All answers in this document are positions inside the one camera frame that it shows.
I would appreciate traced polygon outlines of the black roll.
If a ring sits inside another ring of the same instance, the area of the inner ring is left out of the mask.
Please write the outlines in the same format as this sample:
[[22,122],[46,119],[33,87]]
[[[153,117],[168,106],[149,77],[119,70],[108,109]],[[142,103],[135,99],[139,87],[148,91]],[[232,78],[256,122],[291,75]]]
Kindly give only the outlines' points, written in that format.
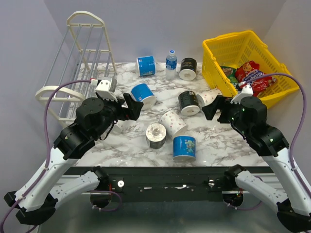
[[181,115],[193,116],[200,112],[196,94],[193,91],[184,91],[178,96]]
[[185,81],[192,81],[196,77],[197,62],[193,58],[184,58],[181,62],[179,77]]
[[166,141],[166,129],[160,123],[152,123],[146,129],[146,141],[150,148],[159,149]]

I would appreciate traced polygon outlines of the blue sea monsters roll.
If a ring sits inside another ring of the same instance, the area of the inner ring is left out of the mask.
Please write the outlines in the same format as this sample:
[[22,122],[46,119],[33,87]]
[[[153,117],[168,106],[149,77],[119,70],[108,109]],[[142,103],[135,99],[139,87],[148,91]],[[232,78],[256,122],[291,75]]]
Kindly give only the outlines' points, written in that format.
[[196,139],[181,135],[173,139],[173,160],[175,162],[193,162],[196,160]]

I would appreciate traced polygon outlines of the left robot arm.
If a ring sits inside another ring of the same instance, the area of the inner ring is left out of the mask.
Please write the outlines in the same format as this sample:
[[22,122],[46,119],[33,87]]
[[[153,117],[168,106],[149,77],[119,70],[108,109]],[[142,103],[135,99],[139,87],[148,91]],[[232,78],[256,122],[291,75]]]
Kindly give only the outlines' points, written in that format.
[[137,120],[143,103],[125,93],[123,99],[104,100],[100,96],[85,99],[76,109],[74,123],[64,128],[49,148],[46,161],[18,191],[8,192],[4,200],[17,208],[21,224],[38,226],[71,198],[87,191],[104,191],[109,176],[95,166],[79,178],[64,185],[56,183],[84,154],[95,146],[104,132],[117,121]]

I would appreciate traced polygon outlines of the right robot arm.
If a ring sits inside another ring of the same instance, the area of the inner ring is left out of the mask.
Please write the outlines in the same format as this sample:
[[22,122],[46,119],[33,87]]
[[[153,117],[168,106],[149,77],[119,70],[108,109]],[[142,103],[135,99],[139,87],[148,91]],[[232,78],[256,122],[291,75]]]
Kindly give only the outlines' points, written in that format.
[[284,191],[279,192],[240,165],[227,170],[222,178],[229,190],[244,189],[268,205],[280,223],[293,233],[311,229],[311,198],[296,175],[289,158],[289,143],[276,127],[267,124],[267,107],[260,99],[244,97],[240,103],[217,96],[202,108],[207,120],[220,111],[219,123],[229,123],[258,156],[272,169]]

